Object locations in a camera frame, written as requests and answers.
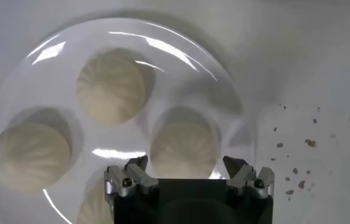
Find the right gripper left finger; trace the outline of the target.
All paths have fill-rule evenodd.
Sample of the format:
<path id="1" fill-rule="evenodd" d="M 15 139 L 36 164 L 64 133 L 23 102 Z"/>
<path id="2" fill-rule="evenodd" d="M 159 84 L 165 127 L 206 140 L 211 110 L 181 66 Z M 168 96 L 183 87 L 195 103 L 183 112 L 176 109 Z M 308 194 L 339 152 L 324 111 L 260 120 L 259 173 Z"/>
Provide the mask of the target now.
<path id="1" fill-rule="evenodd" d="M 132 158 L 123 167 L 108 166 L 104 171 L 105 197 L 131 197 L 140 192 L 142 195 L 156 195 L 159 181 L 145 173 L 148 156 Z"/>

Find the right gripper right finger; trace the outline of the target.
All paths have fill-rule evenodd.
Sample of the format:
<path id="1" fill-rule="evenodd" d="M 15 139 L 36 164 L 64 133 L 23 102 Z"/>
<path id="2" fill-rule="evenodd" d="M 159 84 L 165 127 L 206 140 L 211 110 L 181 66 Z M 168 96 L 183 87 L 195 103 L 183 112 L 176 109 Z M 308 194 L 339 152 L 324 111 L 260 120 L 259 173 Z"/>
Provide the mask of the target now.
<path id="1" fill-rule="evenodd" d="M 236 196 L 242 196 L 247 192 L 256 199 L 273 198 L 275 173 L 271 168 L 262 167 L 256 172 L 256 169 L 244 159 L 230 156 L 224 156 L 223 163 L 229 174 L 226 186 L 234 190 Z"/>

